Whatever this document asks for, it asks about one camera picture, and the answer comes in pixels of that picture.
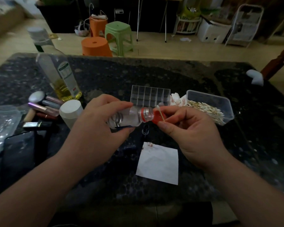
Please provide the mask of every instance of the plastic stool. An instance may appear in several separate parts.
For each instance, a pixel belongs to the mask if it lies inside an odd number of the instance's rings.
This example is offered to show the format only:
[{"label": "plastic stool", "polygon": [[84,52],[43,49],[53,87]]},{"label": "plastic stool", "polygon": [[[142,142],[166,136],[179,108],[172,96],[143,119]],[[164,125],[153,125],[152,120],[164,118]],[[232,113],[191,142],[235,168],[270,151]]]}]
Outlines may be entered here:
[{"label": "plastic stool", "polygon": [[93,37],[98,37],[100,35],[100,31],[104,33],[107,20],[89,17],[89,24],[91,26]]},{"label": "plastic stool", "polygon": [[[110,47],[110,49],[117,53],[118,56],[120,57],[124,57],[124,52],[126,51],[133,51],[133,39],[132,39],[132,35],[131,35],[131,28],[129,24],[120,22],[120,21],[114,21],[111,23],[108,23],[105,26],[105,38],[109,38],[111,34],[113,35],[115,38],[108,40],[108,42],[116,42],[117,44],[117,48],[114,47]],[[130,35],[130,41],[125,39],[126,35]],[[123,41],[126,41],[128,43],[130,43],[130,45],[123,45]]]},{"label": "plastic stool", "polygon": [[84,56],[113,57],[108,42],[102,37],[85,38],[81,41]]}]

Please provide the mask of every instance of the black container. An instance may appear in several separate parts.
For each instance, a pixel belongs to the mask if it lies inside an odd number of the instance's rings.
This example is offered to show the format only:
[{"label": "black container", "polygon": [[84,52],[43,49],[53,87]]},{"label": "black container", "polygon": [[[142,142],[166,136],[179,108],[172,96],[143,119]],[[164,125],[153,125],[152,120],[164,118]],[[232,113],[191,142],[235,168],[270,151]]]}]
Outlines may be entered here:
[{"label": "black container", "polygon": [[35,5],[53,33],[74,33],[80,19],[75,0],[68,5],[44,5],[39,0]]}]

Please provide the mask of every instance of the yellow liquid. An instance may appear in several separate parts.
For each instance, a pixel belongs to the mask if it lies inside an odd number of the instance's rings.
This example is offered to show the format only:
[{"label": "yellow liquid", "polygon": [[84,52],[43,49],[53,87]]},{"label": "yellow liquid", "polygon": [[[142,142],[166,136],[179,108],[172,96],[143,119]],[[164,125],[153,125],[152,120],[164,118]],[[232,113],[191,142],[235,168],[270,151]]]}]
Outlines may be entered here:
[{"label": "yellow liquid", "polygon": [[79,93],[75,97],[73,97],[62,79],[57,80],[53,84],[53,89],[57,94],[58,98],[62,101],[79,99],[82,96],[82,92],[80,91],[80,89],[78,89]]}]

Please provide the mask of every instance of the cotton swab stick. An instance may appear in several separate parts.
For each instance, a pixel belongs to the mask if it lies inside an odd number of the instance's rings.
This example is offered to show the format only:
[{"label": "cotton swab stick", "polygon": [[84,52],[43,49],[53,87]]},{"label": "cotton swab stick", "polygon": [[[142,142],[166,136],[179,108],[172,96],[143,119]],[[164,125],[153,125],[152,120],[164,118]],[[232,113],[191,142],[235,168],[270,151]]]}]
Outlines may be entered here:
[{"label": "cotton swab stick", "polygon": [[160,115],[161,115],[161,117],[162,117],[163,121],[165,121],[165,120],[164,120],[164,117],[163,117],[163,115],[162,115],[162,113],[161,113],[161,110],[160,110],[159,105],[157,105],[157,109],[158,109],[158,111],[160,112]]}]

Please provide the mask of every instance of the white box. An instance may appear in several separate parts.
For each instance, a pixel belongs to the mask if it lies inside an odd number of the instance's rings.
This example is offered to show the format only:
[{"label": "white box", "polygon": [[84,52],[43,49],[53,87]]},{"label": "white box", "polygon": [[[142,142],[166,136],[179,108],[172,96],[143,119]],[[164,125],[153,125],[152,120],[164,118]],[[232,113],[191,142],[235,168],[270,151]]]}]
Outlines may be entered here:
[{"label": "white box", "polygon": [[212,24],[202,19],[201,25],[198,30],[198,38],[202,42],[221,44],[227,36],[231,25]]}]

